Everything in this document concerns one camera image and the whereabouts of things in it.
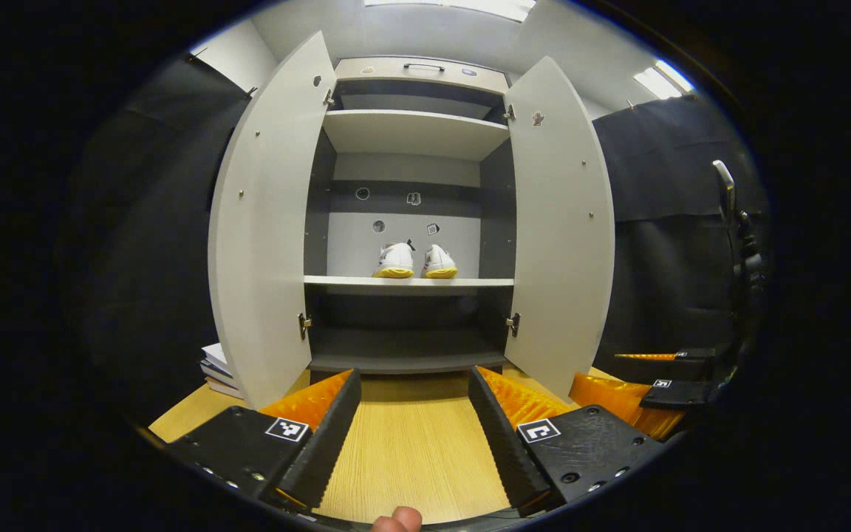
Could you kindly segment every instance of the drawer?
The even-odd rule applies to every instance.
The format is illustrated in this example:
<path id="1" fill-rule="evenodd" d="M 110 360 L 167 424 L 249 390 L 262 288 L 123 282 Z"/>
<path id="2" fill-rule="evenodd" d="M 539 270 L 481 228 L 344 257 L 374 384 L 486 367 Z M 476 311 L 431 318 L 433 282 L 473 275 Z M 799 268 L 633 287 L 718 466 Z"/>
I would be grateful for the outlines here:
<path id="1" fill-rule="evenodd" d="M 416 80 L 468 87 L 498 95 L 507 91 L 507 78 L 501 72 L 432 58 L 344 58 L 334 73 L 338 81 Z"/>

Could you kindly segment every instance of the yellow shoe sole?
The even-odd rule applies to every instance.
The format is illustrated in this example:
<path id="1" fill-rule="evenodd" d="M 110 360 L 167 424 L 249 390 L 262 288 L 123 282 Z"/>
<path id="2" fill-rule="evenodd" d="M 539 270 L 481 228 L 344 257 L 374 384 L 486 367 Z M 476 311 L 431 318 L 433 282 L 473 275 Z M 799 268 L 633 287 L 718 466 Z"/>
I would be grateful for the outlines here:
<path id="1" fill-rule="evenodd" d="M 426 279 L 452 279 L 459 272 L 458 268 L 443 268 L 442 270 L 432 270 L 426 272 Z"/>
<path id="2" fill-rule="evenodd" d="M 380 277 L 381 279 L 406 279 L 406 277 L 412 277 L 415 275 L 413 270 L 404 270 L 402 268 L 384 268 L 379 270 L 379 272 L 374 273 L 374 277 Z"/>

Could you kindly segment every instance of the open cabinet door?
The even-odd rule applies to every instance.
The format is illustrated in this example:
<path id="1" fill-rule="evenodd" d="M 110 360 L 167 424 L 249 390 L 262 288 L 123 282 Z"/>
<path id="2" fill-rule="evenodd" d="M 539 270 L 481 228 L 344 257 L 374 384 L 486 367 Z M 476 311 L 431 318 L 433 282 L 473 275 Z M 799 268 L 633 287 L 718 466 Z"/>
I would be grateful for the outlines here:
<path id="1" fill-rule="evenodd" d="M 209 222 L 216 329 L 245 401 L 284 396 L 310 363 L 301 339 L 304 216 L 334 69 L 320 33 L 277 66 L 229 142 Z"/>
<path id="2" fill-rule="evenodd" d="M 505 357 L 565 398 L 600 344 L 612 289 L 615 225 L 606 163 L 577 91 L 544 57 L 504 95 L 517 196 Z"/>

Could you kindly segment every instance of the white sneaker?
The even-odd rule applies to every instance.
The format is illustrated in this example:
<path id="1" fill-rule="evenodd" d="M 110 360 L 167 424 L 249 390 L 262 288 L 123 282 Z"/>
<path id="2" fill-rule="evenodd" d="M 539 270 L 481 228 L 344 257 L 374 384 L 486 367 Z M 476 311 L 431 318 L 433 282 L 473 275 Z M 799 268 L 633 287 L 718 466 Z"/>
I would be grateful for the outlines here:
<path id="1" fill-rule="evenodd" d="M 388 279 L 405 279 L 412 277 L 412 246 L 406 243 L 389 245 L 379 253 L 379 268 L 376 269 L 374 277 L 388 277 Z"/>
<path id="2" fill-rule="evenodd" d="M 425 254 L 423 277 L 427 279 L 452 279 L 459 272 L 452 256 L 448 255 L 438 245 L 432 245 Z"/>

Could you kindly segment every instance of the cabinet hinge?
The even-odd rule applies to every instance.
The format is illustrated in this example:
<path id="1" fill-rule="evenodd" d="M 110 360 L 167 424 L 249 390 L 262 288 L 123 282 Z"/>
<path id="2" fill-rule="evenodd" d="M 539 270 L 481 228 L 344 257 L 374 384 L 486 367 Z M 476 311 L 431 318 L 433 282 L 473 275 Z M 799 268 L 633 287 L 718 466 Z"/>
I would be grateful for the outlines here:
<path id="1" fill-rule="evenodd" d="M 298 327 L 301 328 L 301 340 L 307 338 L 307 328 L 312 326 L 312 324 L 314 324 L 314 321 L 310 318 L 305 318 L 304 313 L 298 314 Z"/>
<path id="2" fill-rule="evenodd" d="M 513 317 L 504 318 L 504 324 L 510 329 L 510 335 L 513 337 L 517 337 L 517 330 L 520 329 L 521 326 L 521 316 L 518 313 L 514 313 Z"/>

